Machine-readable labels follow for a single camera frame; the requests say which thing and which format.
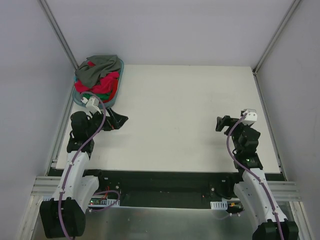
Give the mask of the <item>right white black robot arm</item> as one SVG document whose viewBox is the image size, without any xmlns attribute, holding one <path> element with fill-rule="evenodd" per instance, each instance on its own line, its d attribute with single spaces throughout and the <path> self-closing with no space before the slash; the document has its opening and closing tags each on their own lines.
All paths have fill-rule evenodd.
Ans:
<svg viewBox="0 0 320 240">
<path fill-rule="evenodd" d="M 230 197 L 238 197 L 248 213 L 254 240 L 296 240 L 299 228 L 288 220 L 270 190 L 262 163 L 257 154 L 260 132 L 253 129 L 258 115 L 244 110 L 240 118 L 229 115 L 217 117 L 215 130 L 224 134 L 227 151 L 238 170 L 241 180 L 225 184 Z"/>
</svg>

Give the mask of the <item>grey t-shirt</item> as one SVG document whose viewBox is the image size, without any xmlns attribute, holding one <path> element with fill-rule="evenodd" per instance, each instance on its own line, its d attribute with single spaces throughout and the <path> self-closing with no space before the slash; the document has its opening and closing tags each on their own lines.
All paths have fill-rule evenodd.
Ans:
<svg viewBox="0 0 320 240">
<path fill-rule="evenodd" d="M 75 76 L 84 86 L 92 88 L 101 78 L 109 73 L 119 72 L 121 68 L 122 63 L 117 55 L 93 55 L 82 62 L 75 71 Z"/>
</svg>

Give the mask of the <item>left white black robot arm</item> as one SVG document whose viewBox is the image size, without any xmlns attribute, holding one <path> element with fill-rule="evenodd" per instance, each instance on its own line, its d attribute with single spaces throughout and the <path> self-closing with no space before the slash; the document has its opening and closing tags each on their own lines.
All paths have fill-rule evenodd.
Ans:
<svg viewBox="0 0 320 240">
<path fill-rule="evenodd" d="M 94 149 L 93 137 L 100 131 L 119 130 L 128 119 L 110 108 L 90 114 L 76 111 L 70 116 L 65 168 L 51 199 L 43 201 L 39 208 L 48 239 L 66 237 L 73 240 L 83 235 L 90 200 L 106 188 L 100 173 L 84 174 Z"/>
</svg>

